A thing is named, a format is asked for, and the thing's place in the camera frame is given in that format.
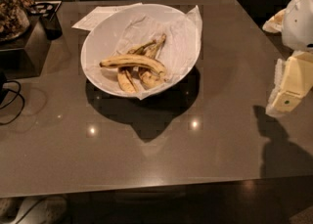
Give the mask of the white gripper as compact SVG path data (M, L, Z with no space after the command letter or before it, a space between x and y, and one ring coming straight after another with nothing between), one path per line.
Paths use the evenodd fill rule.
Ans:
M292 112L313 88L313 0L290 0L262 29L280 33L283 44L295 50L286 60L277 61L265 110L269 116L281 117Z

